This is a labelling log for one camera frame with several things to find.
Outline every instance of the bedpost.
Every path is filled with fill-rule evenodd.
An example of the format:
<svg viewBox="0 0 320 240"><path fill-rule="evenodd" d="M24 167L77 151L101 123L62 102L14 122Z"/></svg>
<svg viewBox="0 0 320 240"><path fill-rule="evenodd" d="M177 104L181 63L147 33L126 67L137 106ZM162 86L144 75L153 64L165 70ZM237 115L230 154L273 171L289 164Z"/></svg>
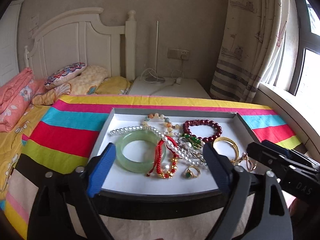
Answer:
<svg viewBox="0 0 320 240"><path fill-rule="evenodd" d="M24 46L24 64L25 64L25 67L30 67L28 54L29 54L28 46L26 45L26 46Z"/></svg>
<svg viewBox="0 0 320 240"><path fill-rule="evenodd" d="M125 72L129 81L136 78L135 62L136 62L136 30L137 22L134 18L136 12L131 10L128 12L128 20L125 22Z"/></svg>

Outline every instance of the patterned curtain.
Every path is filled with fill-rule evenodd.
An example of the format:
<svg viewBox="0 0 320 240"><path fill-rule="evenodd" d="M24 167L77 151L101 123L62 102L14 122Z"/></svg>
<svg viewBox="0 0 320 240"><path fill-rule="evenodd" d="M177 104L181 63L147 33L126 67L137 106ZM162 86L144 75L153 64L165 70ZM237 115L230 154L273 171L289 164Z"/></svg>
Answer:
<svg viewBox="0 0 320 240"><path fill-rule="evenodd" d="M273 73L288 15L289 0L229 0L212 98L252 102Z"/></svg>

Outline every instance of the white headboard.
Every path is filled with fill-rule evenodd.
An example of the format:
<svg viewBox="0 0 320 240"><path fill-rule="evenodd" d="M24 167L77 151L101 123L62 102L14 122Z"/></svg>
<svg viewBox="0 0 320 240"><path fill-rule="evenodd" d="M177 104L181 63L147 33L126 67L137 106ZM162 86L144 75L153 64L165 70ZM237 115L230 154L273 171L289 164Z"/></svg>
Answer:
<svg viewBox="0 0 320 240"><path fill-rule="evenodd" d="M64 12L44 23L33 34L33 49L25 46L26 67L35 79L45 78L62 67L84 62L120 76L120 35L125 35L126 78L135 79L135 11L129 11L124 26L105 26L99 14L103 8L80 8Z"/></svg>

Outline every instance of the nightstand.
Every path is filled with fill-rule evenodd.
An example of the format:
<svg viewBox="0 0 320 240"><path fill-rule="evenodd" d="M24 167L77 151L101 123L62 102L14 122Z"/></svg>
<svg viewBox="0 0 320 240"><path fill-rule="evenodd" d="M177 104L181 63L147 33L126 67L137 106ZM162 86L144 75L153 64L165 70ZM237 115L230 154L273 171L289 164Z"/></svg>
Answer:
<svg viewBox="0 0 320 240"><path fill-rule="evenodd" d="M172 78L166 78L164 83L147 83L143 79L140 79L140 77L137 77L133 82L128 95L211 99L204 88L195 79L184 78L181 80L180 85L174 84L174 81L175 80Z"/></svg>

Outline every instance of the green jade bangle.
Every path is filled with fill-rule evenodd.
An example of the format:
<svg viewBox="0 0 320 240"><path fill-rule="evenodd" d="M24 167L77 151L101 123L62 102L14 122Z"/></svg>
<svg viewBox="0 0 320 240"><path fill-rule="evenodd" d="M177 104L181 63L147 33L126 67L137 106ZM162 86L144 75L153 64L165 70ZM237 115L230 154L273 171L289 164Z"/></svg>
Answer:
<svg viewBox="0 0 320 240"><path fill-rule="evenodd" d="M123 150L127 144L133 141L147 141L155 145L155 148L160 141L160 138L151 131L147 130L137 130L127 133L119 138L116 142L116 155L119 163L128 171L136 173L146 173L150 171L153 167L155 152L150 152L150 161L146 162L135 162L131 161L123 155ZM162 158L161 162L165 157L165 144L162 145Z"/></svg>

